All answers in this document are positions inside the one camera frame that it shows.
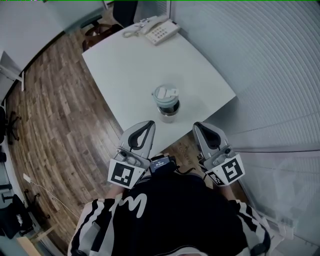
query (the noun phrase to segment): cup lid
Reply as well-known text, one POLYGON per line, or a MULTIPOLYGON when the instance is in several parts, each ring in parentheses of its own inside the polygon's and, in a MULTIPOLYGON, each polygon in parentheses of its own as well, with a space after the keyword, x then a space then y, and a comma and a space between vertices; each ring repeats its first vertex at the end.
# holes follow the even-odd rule
POLYGON ((178 102, 179 90, 172 84, 163 84, 154 90, 152 96, 158 107, 171 108, 178 102))

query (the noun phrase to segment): printed logo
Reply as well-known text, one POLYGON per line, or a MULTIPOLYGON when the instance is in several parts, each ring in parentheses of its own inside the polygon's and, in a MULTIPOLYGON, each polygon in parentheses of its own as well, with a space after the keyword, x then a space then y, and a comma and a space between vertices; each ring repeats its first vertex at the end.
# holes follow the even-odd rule
POLYGON ((117 162, 114 167, 111 181, 125 186, 130 186, 134 170, 134 167, 130 167, 117 162))
POLYGON ((236 158, 221 166, 229 183, 237 179, 243 174, 236 158))

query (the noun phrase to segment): white cable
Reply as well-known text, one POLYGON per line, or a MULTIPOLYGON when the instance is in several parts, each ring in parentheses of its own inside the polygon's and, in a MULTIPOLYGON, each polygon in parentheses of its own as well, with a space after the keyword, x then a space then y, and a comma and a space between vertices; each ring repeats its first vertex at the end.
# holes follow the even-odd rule
POLYGON ((32 180, 30 180, 34 185, 43 188, 45 191, 47 191, 52 197, 54 197, 55 199, 57 199, 65 208, 67 208, 74 216, 76 216, 79 219, 79 216, 77 216, 72 210, 70 210, 63 202, 61 202, 58 198, 56 198, 53 194, 51 194, 50 191, 48 191, 44 186, 38 185, 37 183, 33 182, 32 180))
POLYGON ((122 36, 124 38, 130 38, 132 36, 138 37, 140 30, 141 30, 141 27, 138 28, 137 30, 127 30, 127 31, 122 32, 122 36))

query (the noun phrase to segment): white wall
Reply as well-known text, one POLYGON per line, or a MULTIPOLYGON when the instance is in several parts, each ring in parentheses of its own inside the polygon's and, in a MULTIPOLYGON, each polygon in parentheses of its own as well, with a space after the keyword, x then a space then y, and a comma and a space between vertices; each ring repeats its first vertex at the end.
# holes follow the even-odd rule
POLYGON ((272 256, 319 256, 318 246, 306 242, 299 237, 294 237, 293 240, 284 240, 277 247, 276 250, 281 254, 272 256))
POLYGON ((134 15, 134 22, 152 16, 167 14, 167 1, 139 1, 134 15))
POLYGON ((73 31, 105 10, 103 1, 47 1, 45 6, 65 31, 73 31))
POLYGON ((0 2, 0 49, 21 70, 62 31, 42 1, 0 2))
MULTIPOLYGON (((8 54, 0 48, 0 65, 19 75, 21 69, 14 63, 8 54)), ((0 103, 4 100, 7 92, 14 83, 14 77, 0 68, 0 103)))
MULTIPOLYGON (((171 7, 180 33, 237 95, 208 120, 235 148, 320 150, 318 2, 174 1, 171 7)), ((320 157, 270 154, 241 154, 241 180, 259 210, 291 223, 317 248, 320 157)))

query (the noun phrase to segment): white stripe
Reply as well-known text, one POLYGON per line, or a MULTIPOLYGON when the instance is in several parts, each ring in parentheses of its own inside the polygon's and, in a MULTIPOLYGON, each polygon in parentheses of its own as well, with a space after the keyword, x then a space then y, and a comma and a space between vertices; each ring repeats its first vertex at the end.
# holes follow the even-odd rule
POLYGON ((114 216, 116 208, 122 199, 122 195, 123 194, 121 193, 115 196, 114 204, 109 209, 109 212, 111 212, 111 219, 99 249, 99 256, 111 256, 112 254, 115 243, 114 216))
POLYGON ((236 202, 240 205, 240 210, 239 213, 242 213, 243 215, 249 217, 252 221, 253 224, 256 225, 256 231, 255 234, 257 235, 257 237, 259 238, 260 243, 263 243, 264 239, 265 239, 265 230, 261 227, 261 224, 259 223, 259 221, 257 221, 256 219, 254 219, 252 216, 250 216, 246 210, 248 206, 247 204, 245 204, 244 202, 241 202, 239 200, 236 200, 236 202))
POLYGON ((141 193, 135 199, 132 196, 128 196, 126 199, 119 201, 119 206, 123 206, 126 202, 129 204, 130 211, 133 211, 139 205, 138 212, 136 213, 136 217, 139 219, 145 211, 147 195, 141 193))
POLYGON ((87 233, 89 228, 92 226, 92 222, 94 222, 97 219, 97 217, 101 214, 101 211, 105 208, 104 202, 105 202, 105 200, 103 200, 103 201, 98 200, 96 202, 98 207, 97 207, 97 209, 94 210, 94 213, 89 218, 89 221, 83 225, 83 227, 80 231, 80 235, 79 235, 79 242, 81 242, 81 240, 84 238, 84 235, 87 233))
POLYGON ((82 240, 80 241, 79 250, 88 255, 99 231, 100 226, 96 222, 93 222, 89 230, 84 234, 82 240))
POLYGON ((242 223, 242 231, 245 235, 245 240, 248 244, 248 247, 251 249, 257 244, 260 244, 259 238, 257 237, 256 233, 252 231, 245 220, 238 215, 238 218, 241 220, 242 223))
POLYGON ((90 253, 89 253, 89 256, 98 256, 99 253, 97 251, 93 251, 91 250, 90 253))
POLYGON ((182 256, 182 255, 189 255, 189 254, 192 254, 192 255, 196 254, 196 255, 199 255, 199 256, 208 256, 206 253, 203 253, 203 252, 199 251, 197 248, 189 247, 191 245, 184 245, 184 246, 185 247, 183 247, 183 248, 181 248, 182 246, 178 247, 178 248, 181 248, 179 250, 177 250, 178 248, 176 248, 176 249, 174 249, 172 251, 162 252, 161 254, 157 254, 155 256, 159 256, 159 255, 182 256))
POLYGON ((248 247, 246 247, 240 253, 238 253, 236 256, 249 256, 249 255, 250 255, 250 250, 248 247))
POLYGON ((70 240, 69 246, 68 246, 67 256, 72 256, 72 255, 71 255, 71 243, 72 243, 72 241, 74 240, 74 237, 75 237, 76 233, 78 232, 79 228, 80 228, 81 225, 84 223, 85 218, 86 218, 87 215, 88 215, 89 213, 91 213, 91 212, 92 212, 92 202, 89 202, 89 203, 87 203, 87 204, 84 206, 84 208, 83 208, 83 210, 82 210, 80 219, 79 219, 78 224, 76 225, 76 228, 75 228, 75 232, 74 232, 74 234, 73 234, 73 236, 72 236, 72 238, 71 238, 71 240, 70 240))
POLYGON ((264 241, 264 239, 265 239, 265 233, 266 233, 266 231, 269 233, 269 231, 270 231, 270 227, 269 227, 269 225, 268 225, 268 222, 267 222, 267 226, 265 225, 265 223, 264 223, 264 221, 262 220, 262 218, 259 216, 259 214, 256 212, 256 210, 255 209, 253 209, 252 207, 251 207, 251 209, 252 209, 252 216, 253 217, 255 217, 255 219, 259 222, 259 230, 257 229, 256 230, 256 233, 257 233, 257 236, 258 237, 262 237, 263 236, 263 238, 262 238, 262 241, 264 241))

